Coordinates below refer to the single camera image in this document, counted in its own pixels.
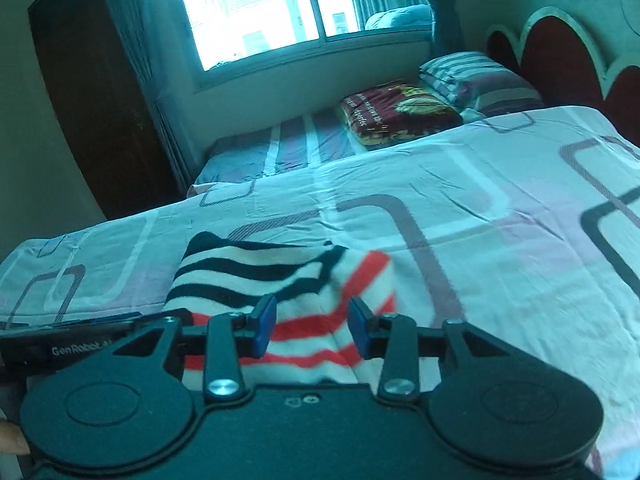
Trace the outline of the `person's left hand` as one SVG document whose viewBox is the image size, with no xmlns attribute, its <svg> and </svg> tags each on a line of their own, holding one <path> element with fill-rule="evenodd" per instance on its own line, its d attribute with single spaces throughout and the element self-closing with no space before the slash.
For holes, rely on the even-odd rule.
<svg viewBox="0 0 640 480">
<path fill-rule="evenodd" d="M 21 428 L 6 419 L 0 419 L 0 453 L 17 456 L 30 454 Z"/>
</svg>

